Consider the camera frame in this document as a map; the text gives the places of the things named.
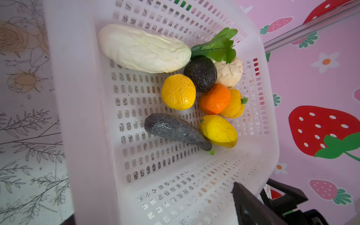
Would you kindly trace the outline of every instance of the pink surface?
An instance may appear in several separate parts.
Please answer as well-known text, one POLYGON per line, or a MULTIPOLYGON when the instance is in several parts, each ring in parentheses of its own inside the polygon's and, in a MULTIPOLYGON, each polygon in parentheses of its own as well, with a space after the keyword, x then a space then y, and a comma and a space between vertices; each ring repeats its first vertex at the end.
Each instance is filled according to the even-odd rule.
POLYGON ((237 4, 243 7, 248 16, 260 30, 266 25, 271 25, 281 18, 293 17, 293 20, 274 32, 263 35, 264 43, 270 41, 300 25, 307 16, 320 5, 324 0, 237 0, 237 4))
MULTIPOLYGON (((321 1, 283 1, 281 8, 293 8, 291 4, 297 4, 298 11, 302 11, 315 7, 319 2, 321 1)), ((279 6, 274 5, 266 10, 263 7, 257 13, 271 21, 279 17, 277 14, 280 12, 276 13, 277 11, 279 6)), ((297 23, 307 16, 301 13, 290 15, 298 19, 297 23)), ((357 15, 319 31, 315 44, 307 48, 291 44, 280 48, 271 52, 268 62, 273 93, 281 97, 281 103, 275 108, 280 142, 279 161, 287 173, 278 170, 276 174, 275 170, 271 178, 301 189, 309 201, 301 204, 299 209, 317 209, 331 225, 344 224, 356 215, 353 202, 360 198, 360 162, 345 154, 335 159, 315 158, 304 154, 295 145, 288 117, 298 106, 313 105, 340 110, 360 118, 360 102, 354 97, 355 91, 360 87, 360 31, 354 29, 359 26, 359 22, 360 15, 357 15), (319 60, 321 53, 329 57, 332 55, 333 58, 337 56, 334 53, 339 53, 335 60, 331 60, 333 67, 328 67, 323 73, 319 72, 318 67, 311 66, 317 61, 323 66, 322 62, 325 61, 319 60), (329 181, 338 189, 346 190, 352 196, 352 203, 344 206, 321 198, 309 185, 312 179, 329 181)), ((350 153, 360 158, 359 149, 350 153)))

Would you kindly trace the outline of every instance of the avocado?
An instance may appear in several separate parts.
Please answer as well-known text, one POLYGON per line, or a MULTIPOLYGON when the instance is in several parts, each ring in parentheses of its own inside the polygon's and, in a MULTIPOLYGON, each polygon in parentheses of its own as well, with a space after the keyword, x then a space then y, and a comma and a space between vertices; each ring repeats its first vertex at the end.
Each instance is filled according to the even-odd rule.
POLYGON ((144 121, 145 131, 162 138, 195 144, 205 151, 212 149, 211 143, 191 124, 174 115, 154 113, 144 121))
POLYGON ((193 81, 196 92, 207 92, 217 79, 215 64, 203 56, 192 59, 185 66, 184 75, 193 81))

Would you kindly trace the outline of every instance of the floral tablecloth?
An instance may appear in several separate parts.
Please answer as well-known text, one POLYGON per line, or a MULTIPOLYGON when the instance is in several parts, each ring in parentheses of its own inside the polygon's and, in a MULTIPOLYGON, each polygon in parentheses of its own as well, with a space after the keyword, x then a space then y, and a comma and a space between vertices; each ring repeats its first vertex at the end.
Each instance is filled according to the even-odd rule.
POLYGON ((73 214, 40 0, 0 0, 0 224, 73 214))

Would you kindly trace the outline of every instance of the pink wallpaper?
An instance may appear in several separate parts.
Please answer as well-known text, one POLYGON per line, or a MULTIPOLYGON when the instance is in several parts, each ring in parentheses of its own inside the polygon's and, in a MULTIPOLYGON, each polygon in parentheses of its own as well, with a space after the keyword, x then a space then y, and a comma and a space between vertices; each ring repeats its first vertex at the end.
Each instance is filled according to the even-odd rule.
MULTIPOLYGON (((321 1, 281 2, 281 7, 254 6, 248 14, 258 26, 266 22, 251 13, 263 15, 265 21, 294 16, 282 28, 290 30, 307 16, 297 14, 295 8, 311 11, 321 1)), ((299 209, 317 209, 331 225, 354 217, 354 202, 360 199, 360 143, 352 141, 351 146, 344 138, 354 134, 356 139, 360 134, 360 30, 354 29, 359 23, 360 15, 351 17, 307 41, 271 52, 268 62, 280 142, 280 160, 271 178, 300 188, 309 201, 299 209), (340 148, 329 146, 326 134, 335 142, 342 140, 340 148)), ((270 34, 269 39, 283 31, 270 34)))
POLYGON ((320 16, 349 0, 236 0, 237 4, 253 20, 258 29, 270 25, 268 32, 264 32, 264 43, 270 41, 300 25, 302 25, 310 13, 311 18, 320 16))

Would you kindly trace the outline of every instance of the yellow orange fruit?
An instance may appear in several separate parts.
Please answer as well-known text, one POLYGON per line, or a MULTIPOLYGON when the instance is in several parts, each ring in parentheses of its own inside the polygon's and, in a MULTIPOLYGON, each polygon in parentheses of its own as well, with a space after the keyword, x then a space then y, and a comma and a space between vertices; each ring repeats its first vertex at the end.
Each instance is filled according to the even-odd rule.
POLYGON ((220 113, 229 104, 231 99, 230 90, 223 84, 214 84, 200 98, 200 108, 208 115, 220 113))
POLYGON ((232 148, 238 142, 238 133, 224 118, 218 115, 207 115, 200 120, 200 130, 212 143, 232 148))
POLYGON ((220 116, 228 119, 238 118, 243 114, 245 105, 241 104, 241 99, 243 99, 239 90, 230 89, 231 99, 226 108, 219 113, 220 116))
POLYGON ((187 76, 175 74, 165 80, 161 96, 165 105, 170 108, 186 110, 193 106, 195 102, 195 85, 187 76))

